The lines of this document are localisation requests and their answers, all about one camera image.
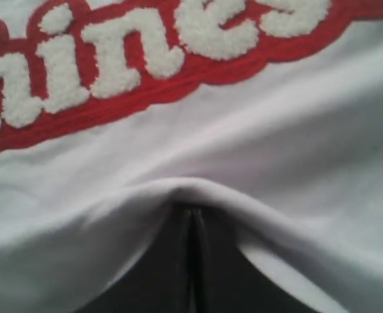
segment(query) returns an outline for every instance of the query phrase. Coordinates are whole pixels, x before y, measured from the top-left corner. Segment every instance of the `white fabric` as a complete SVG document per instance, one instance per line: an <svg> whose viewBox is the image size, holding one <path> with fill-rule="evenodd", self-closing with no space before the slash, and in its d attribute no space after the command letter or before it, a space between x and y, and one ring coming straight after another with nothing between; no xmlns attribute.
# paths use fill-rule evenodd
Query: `white fabric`
<svg viewBox="0 0 383 313"><path fill-rule="evenodd" d="M40 3L0 0L12 36ZM227 210L257 268L320 312L383 312L383 21L237 85L0 153L0 313L91 300L171 200Z"/></svg>

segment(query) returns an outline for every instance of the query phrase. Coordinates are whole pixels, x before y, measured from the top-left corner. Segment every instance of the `red outline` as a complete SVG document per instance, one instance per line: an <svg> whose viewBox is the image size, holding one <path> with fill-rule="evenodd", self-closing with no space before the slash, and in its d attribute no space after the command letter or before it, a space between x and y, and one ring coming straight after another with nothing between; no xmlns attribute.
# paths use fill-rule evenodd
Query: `red outline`
<svg viewBox="0 0 383 313"><path fill-rule="evenodd" d="M15 129L3 122L0 130L0 152L21 149L50 138L60 137L96 125L124 118L146 109L155 103L175 102L193 92L201 83L225 85L246 80L260 72L270 62L295 61L310 56L330 45L354 20L383 18L383 0L333 0L328 18L310 35L291 39L279 39L261 34L258 46L246 55L231 61L214 61L198 55L187 54L181 72L169 80L155 80L144 70L143 51L138 36L126 39L129 66L141 71L142 84L130 93L108 100L93 97L81 106L57 114L42 113L28 127ZM167 30L169 45L179 45L174 29L174 10L179 0L126 0L120 4L91 10L85 0L51 0L39 7L29 20L27 38L9 39L8 29L0 20L0 56L8 52L24 53L29 61L33 95L47 97L46 72L42 59L35 56L37 44L48 38L38 28L43 15L53 7L68 3L74 14L74 22L68 33L77 43L77 62L82 83L90 86L97 76L94 48L80 38L80 31L89 23L97 23L122 16L137 7L157 7ZM248 1L243 18L259 20L268 7ZM0 109L3 84L0 81Z"/></svg>

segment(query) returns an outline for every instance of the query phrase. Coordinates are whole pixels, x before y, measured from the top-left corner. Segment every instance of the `red embroidered border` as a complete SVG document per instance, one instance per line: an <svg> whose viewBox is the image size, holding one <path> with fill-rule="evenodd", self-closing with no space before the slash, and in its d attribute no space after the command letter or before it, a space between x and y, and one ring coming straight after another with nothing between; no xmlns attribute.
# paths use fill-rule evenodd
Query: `red embroidered border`
<svg viewBox="0 0 383 313"><path fill-rule="evenodd" d="M91 10L84 0L51 0L32 15L27 26L27 38L9 39L8 29L0 20L0 56L8 52L24 53L29 61L32 94L47 97L46 70L42 59L36 57L37 44L48 39L38 28L43 15L57 5L68 3L74 15L69 33L77 44L77 62L84 86L90 86L97 77L94 47L85 44L80 31L89 23L102 22L124 15L137 7L157 7L167 30L170 46L179 45L174 29L174 9L180 0L126 0L120 4ZM6 149L21 149L50 138L56 138L96 125L124 118L146 109L151 104L175 102L201 83L224 85L246 80L260 72L269 62L295 61L319 52L336 40L354 20L383 18L383 0L333 0L332 8L323 21L310 35L290 39L268 37L262 33L258 46L246 55L231 61L214 61L199 55L187 54L181 72L169 80L156 80L144 70L144 54L138 35L126 38L128 66L140 70L142 84L137 89L108 100L97 100L92 96L77 108L57 114L43 112L28 127L15 129L3 122L0 130L0 152ZM261 14L270 8L254 1L247 2L247 9L228 25L244 18L258 21ZM3 82L0 81L0 111Z"/></svg>

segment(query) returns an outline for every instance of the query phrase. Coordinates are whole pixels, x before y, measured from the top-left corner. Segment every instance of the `white t-shirt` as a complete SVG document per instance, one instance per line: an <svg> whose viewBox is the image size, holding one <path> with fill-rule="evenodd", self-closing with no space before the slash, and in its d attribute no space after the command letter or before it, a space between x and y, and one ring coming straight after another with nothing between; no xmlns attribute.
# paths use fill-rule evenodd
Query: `white t-shirt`
<svg viewBox="0 0 383 313"><path fill-rule="evenodd" d="M176 200L383 312L383 0L0 0L0 78L0 313L92 300Z"/></svg>

